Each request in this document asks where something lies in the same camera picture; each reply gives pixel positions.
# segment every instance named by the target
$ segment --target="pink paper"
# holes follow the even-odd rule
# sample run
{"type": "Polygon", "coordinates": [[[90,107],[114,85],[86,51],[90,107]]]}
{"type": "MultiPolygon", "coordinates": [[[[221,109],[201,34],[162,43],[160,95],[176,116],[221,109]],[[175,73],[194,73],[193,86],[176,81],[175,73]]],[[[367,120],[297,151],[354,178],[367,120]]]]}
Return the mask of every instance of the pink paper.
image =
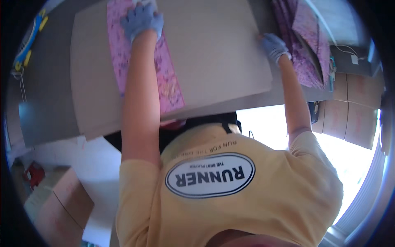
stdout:
{"type": "MultiPolygon", "coordinates": [[[[134,8],[132,0],[111,0],[107,4],[107,30],[111,59],[117,79],[119,93],[124,96],[131,51],[130,41],[125,37],[119,19],[134,8]]],[[[171,62],[166,37],[162,33],[155,46],[154,62],[159,89],[160,112],[166,113],[185,105],[180,85],[171,62]]]]}

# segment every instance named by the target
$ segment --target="hand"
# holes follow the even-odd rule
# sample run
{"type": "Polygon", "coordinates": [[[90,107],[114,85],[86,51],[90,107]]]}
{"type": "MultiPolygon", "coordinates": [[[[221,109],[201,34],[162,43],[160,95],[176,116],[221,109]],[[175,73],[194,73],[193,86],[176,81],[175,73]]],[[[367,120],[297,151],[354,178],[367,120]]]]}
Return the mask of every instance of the hand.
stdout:
{"type": "Polygon", "coordinates": [[[288,52],[288,48],[285,45],[284,41],[277,37],[275,34],[264,34],[261,37],[262,47],[266,51],[267,55],[276,62],[278,65],[278,60],[280,59],[281,55],[286,54],[291,60],[291,54],[288,52]]]}
{"type": "Polygon", "coordinates": [[[154,6],[151,3],[143,6],[139,2],[135,9],[128,10],[127,15],[121,17],[120,23],[130,42],[133,42],[141,32],[148,29],[153,29],[158,35],[157,40],[159,40],[163,29],[163,15],[154,13],[154,6]]]}

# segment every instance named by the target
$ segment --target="cardboard box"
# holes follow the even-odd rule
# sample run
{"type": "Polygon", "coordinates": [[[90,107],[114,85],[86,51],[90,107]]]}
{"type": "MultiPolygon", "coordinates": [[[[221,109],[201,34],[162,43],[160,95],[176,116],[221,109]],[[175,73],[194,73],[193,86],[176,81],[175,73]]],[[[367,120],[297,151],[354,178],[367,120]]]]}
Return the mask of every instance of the cardboard box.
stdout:
{"type": "Polygon", "coordinates": [[[349,103],[347,129],[344,140],[367,149],[372,149],[376,125],[376,109],[349,103]]]}
{"type": "MultiPolygon", "coordinates": [[[[377,125],[376,109],[351,102],[328,100],[324,112],[322,133],[372,149],[377,125]]],[[[319,125],[316,129],[318,130],[313,131],[319,133],[319,125]]]]}
{"type": "Polygon", "coordinates": [[[325,101],[320,101],[318,104],[318,120],[311,125],[311,130],[321,134],[324,129],[325,101]]]}
{"type": "Polygon", "coordinates": [[[376,77],[347,74],[347,100],[373,109],[380,108],[384,92],[382,73],[376,77]]]}
{"type": "Polygon", "coordinates": [[[24,208],[50,246],[80,246],[93,201],[72,168],[59,168],[33,191],[24,208]]]}
{"type": "Polygon", "coordinates": [[[324,127],[322,133],[344,139],[346,136],[348,102],[327,100],[325,102],[324,127]]]}
{"type": "Polygon", "coordinates": [[[347,74],[335,74],[335,81],[333,82],[333,99],[347,101],[347,74]]]}

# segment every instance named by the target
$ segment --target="gray table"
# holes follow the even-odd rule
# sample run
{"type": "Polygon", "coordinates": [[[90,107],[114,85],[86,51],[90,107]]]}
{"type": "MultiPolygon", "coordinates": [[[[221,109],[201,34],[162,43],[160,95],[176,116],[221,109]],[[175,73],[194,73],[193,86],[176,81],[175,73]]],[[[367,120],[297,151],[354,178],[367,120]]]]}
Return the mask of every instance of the gray table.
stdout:
{"type": "MultiPolygon", "coordinates": [[[[70,86],[70,40],[74,16],[99,0],[66,0],[50,14],[38,34],[29,66],[25,69],[27,103],[20,105],[21,128],[27,147],[80,135],[70,86]]],[[[261,33],[279,34],[269,0],[249,1],[261,33]]],[[[266,93],[221,102],[172,117],[193,117],[252,107],[283,104],[278,68],[271,64],[273,85],[266,93]]],[[[328,100],[329,91],[303,87],[307,101],[328,100]]]]}

